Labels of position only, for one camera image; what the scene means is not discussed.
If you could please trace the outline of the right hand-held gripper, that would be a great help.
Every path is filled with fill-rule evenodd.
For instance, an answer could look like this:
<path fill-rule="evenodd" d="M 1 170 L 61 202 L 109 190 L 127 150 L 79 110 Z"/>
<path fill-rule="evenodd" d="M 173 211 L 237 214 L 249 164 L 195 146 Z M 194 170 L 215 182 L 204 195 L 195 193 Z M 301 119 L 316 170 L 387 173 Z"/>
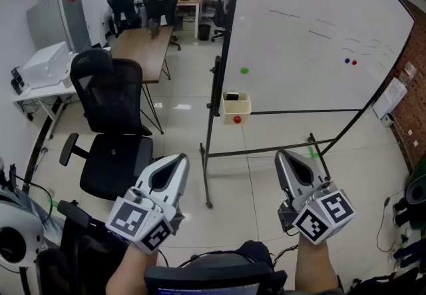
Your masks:
<path fill-rule="evenodd" d="M 339 232 L 355 216 L 345 192 L 334 182 L 324 182 L 325 177 L 312 159 L 290 150 L 279 150 L 275 166 L 281 189 L 288 197 L 278 209 L 284 232 L 295 228 L 312 244 L 318 245 Z M 298 185 L 315 187 L 301 192 L 297 190 Z"/>

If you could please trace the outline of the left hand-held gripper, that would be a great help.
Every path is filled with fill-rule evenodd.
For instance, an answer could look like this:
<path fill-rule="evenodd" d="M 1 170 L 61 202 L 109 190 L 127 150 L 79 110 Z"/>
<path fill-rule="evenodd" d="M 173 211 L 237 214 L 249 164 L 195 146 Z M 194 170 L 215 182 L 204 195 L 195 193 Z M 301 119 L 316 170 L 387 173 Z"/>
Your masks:
<path fill-rule="evenodd" d="M 106 228 L 146 254 L 156 252 L 171 234 L 176 234 L 184 219 L 178 199 L 188 171 L 189 159 L 184 153 L 148 165 L 135 186 L 116 199 Z"/>

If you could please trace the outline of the cream plastic box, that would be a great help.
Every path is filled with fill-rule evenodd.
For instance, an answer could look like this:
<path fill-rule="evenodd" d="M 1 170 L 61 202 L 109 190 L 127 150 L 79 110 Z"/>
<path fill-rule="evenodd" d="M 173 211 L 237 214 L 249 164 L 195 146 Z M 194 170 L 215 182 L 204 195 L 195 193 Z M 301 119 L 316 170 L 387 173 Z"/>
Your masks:
<path fill-rule="evenodd" d="M 248 93 L 239 92 L 240 96 L 237 101 L 225 101 L 222 93 L 220 100 L 219 114 L 223 125 L 243 125 L 247 122 L 252 113 L 252 104 Z M 240 124 L 234 122 L 234 117 L 240 116 L 242 121 Z"/>

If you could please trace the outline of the person's left forearm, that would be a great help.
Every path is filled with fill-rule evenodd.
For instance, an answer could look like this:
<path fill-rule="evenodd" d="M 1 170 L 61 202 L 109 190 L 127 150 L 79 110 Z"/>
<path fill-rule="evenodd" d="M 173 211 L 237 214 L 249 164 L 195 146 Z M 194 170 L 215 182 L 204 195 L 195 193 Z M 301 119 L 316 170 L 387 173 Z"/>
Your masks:
<path fill-rule="evenodd" d="M 135 245 L 129 245 L 124 257 L 106 285 L 106 295 L 148 295 L 144 281 L 146 269 L 156 266 L 158 251 L 146 254 Z"/>

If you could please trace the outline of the person's right forearm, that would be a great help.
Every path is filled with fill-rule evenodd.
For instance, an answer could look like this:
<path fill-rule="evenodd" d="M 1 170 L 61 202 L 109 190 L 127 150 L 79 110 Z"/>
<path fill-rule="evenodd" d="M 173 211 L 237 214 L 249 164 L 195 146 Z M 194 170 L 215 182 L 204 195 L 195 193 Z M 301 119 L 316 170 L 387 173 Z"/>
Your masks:
<path fill-rule="evenodd" d="M 295 291 L 322 294 L 339 289 L 337 274 L 329 259 L 327 242 L 318 245 L 299 236 Z"/>

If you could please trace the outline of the whiteboard on black stand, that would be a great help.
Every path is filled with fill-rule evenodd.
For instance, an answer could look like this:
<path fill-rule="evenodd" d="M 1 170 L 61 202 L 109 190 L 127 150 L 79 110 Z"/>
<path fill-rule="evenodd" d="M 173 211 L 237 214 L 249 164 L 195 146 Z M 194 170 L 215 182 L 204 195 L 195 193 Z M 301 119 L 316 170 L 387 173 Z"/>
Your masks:
<path fill-rule="evenodd" d="M 397 65 L 414 22 L 402 0 L 229 0 L 208 130 L 227 91 L 248 93 L 250 116 L 360 117 Z"/>

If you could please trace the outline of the white printer box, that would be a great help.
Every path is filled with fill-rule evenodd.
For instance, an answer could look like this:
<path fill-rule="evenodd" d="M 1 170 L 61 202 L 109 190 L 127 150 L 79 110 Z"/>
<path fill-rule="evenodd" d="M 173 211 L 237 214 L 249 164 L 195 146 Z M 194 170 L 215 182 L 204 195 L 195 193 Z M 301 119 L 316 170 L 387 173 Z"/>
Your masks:
<path fill-rule="evenodd" d="M 66 74 L 71 58 L 72 53 L 63 41 L 38 50 L 18 72 L 23 82 L 32 89 L 58 85 Z"/>

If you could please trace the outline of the black mesh chair with headrest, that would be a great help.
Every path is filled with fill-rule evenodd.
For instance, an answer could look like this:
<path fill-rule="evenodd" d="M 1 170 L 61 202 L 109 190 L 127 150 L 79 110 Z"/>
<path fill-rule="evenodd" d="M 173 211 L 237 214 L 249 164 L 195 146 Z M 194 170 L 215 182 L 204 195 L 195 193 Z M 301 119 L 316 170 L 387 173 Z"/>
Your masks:
<path fill-rule="evenodd" d="M 83 158 L 80 188 L 115 200 L 153 162 L 152 133 L 140 118 L 142 69 L 136 61 L 114 59 L 110 51 L 96 48 L 74 57 L 70 78 L 96 136 L 84 150 L 77 145 L 78 133 L 70 134 L 59 162 L 68 165 L 74 154 Z"/>

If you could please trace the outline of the person's legs in dark trousers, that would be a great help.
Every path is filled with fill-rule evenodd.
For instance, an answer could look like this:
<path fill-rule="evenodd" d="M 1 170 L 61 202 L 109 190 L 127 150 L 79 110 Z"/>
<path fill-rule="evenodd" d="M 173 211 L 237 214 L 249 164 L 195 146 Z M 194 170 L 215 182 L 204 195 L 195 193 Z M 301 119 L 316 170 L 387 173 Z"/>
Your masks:
<path fill-rule="evenodd" d="M 248 240 L 243 243 L 237 251 L 251 256 L 258 262 L 265 262 L 271 269 L 274 269 L 270 251 L 268 247 L 260 241 Z"/>

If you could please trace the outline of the black laptop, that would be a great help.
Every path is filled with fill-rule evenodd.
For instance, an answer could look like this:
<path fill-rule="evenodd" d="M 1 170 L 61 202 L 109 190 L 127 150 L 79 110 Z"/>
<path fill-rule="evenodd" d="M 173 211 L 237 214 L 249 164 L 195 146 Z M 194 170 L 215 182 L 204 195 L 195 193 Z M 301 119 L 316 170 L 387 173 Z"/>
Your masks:
<path fill-rule="evenodd" d="M 285 271 L 273 271 L 265 263 L 223 268 L 146 269 L 148 295 L 278 295 L 286 283 Z"/>

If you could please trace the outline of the dark green speaker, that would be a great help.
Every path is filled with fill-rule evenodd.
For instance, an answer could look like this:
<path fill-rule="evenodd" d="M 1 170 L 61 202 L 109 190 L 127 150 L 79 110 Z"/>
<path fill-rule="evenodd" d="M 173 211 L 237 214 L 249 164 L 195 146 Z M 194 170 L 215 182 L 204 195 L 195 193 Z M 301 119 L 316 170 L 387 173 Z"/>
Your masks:
<path fill-rule="evenodd" d="M 405 198 L 412 229 L 426 230 L 426 164 L 419 165 L 411 175 Z"/>

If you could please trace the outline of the brown wooden table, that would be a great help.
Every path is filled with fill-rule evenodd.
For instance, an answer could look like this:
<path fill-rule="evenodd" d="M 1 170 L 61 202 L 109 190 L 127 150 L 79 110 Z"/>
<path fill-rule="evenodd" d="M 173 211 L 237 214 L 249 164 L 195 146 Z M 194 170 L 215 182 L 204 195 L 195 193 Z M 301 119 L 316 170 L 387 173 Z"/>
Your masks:
<path fill-rule="evenodd" d="M 137 28 L 123 31 L 110 45 L 112 56 L 116 59 L 136 61 L 142 69 L 142 92 L 152 112 L 150 123 L 161 133 L 164 131 L 156 114 L 156 109 L 148 86 L 157 84 L 162 74 L 171 78 L 166 53 L 172 37 L 173 28 L 164 26 L 159 34 L 152 36 L 150 29 Z"/>

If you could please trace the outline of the brown pegboard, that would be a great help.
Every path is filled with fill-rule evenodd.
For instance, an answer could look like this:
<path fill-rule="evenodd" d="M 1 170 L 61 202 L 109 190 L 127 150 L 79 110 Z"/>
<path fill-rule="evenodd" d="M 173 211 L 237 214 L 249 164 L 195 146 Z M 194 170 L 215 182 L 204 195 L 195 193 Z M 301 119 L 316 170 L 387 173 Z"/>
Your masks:
<path fill-rule="evenodd" d="M 406 63 L 417 70 L 407 94 L 393 110 L 393 133 L 400 142 L 407 168 L 412 172 L 426 155 L 426 12 L 402 0 L 415 17 L 410 38 L 390 77 L 398 77 Z"/>

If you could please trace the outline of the clear water bottle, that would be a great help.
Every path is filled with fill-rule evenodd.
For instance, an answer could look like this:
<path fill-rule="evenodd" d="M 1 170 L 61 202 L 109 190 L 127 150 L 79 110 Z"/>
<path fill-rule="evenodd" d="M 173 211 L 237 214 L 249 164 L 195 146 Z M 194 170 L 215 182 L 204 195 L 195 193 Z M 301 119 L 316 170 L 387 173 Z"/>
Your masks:
<path fill-rule="evenodd" d="M 399 74 L 399 80 L 404 86 L 409 86 L 416 75 L 417 69 L 411 62 L 407 62 Z"/>

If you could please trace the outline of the white desk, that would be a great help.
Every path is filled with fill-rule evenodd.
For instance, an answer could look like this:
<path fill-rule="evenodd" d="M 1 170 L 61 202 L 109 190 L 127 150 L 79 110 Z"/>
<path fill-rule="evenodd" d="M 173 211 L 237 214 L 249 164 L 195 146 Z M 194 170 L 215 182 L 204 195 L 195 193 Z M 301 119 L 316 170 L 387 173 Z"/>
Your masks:
<path fill-rule="evenodd" d="M 16 95 L 12 97 L 12 103 L 19 106 L 23 105 L 26 101 L 35 101 L 41 108 L 46 112 L 47 116 L 52 120 L 52 124 L 55 125 L 59 119 L 59 115 L 64 109 L 64 104 L 61 103 L 56 112 L 53 111 L 53 106 L 48 105 L 44 98 L 46 97 L 59 97 L 61 95 L 73 95 L 76 93 L 76 90 L 71 82 L 70 71 L 71 63 L 75 58 L 76 54 L 72 53 L 72 58 L 70 63 L 67 65 L 67 71 L 62 81 L 58 85 L 51 85 L 49 87 L 42 87 L 38 89 L 32 89 L 25 83 L 25 89 L 21 95 Z"/>

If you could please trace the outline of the black swivel chair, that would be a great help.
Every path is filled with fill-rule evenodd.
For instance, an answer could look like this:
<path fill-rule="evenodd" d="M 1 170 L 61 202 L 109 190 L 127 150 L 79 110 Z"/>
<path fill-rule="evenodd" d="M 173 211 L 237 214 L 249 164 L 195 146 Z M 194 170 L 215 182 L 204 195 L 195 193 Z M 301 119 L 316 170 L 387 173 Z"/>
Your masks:
<path fill-rule="evenodd" d="M 217 27 L 214 30 L 214 36 L 211 38 L 211 42 L 215 42 L 217 38 L 224 37 L 227 26 L 227 12 L 222 0 L 217 0 L 217 6 L 215 8 L 213 23 Z"/>
<path fill-rule="evenodd" d="M 174 31 L 177 23 L 176 7 L 179 0 L 142 0 L 147 19 L 153 19 L 161 27 L 161 19 L 165 18 L 166 26 Z"/>
<path fill-rule="evenodd" d="M 137 0 L 107 0 L 112 10 L 112 20 L 116 27 L 116 38 L 127 29 L 142 27 Z"/>

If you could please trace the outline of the light wooden table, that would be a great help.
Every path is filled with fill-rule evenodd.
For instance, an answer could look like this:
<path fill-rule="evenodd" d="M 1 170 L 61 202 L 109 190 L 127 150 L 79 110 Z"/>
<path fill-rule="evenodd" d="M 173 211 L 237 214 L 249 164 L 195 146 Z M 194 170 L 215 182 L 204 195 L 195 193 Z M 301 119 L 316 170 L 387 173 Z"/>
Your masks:
<path fill-rule="evenodd" d="M 202 0 L 189 0 L 189 1 L 182 1 L 179 0 L 177 4 L 178 9 L 178 15 L 182 16 L 184 14 L 184 11 L 188 11 L 189 8 L 194 9 L 194 39 L 198 39 L 198 26 L 199 26 L 199 20 L 201 15 L 201 8 L 202 8 Z"/>

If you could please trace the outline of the grey metal cabinet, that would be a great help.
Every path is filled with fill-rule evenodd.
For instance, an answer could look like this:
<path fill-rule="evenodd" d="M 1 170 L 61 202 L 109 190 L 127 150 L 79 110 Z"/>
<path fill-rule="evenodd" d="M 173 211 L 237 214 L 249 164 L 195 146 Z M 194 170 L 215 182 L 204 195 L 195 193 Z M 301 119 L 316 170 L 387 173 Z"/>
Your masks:
<path fill-rule="evenodd" d="M 26 15 L 36 50 L 63 41 L 74 53 L 92 47 L 82 0 L 41 0 Z"/>

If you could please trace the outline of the white wall device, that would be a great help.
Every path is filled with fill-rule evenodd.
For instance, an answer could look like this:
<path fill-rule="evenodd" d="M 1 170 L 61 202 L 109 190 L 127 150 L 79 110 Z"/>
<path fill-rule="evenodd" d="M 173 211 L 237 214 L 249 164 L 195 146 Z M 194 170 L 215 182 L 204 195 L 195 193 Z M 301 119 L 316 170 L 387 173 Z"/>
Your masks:
<path fill-rule="evenodd" d="M 372 106 L 377 118 L 381 120 L 386 114 L 391 113 L 406 94 L 406 86 L 399 79 L 392 78 L 391 82 Z"/>

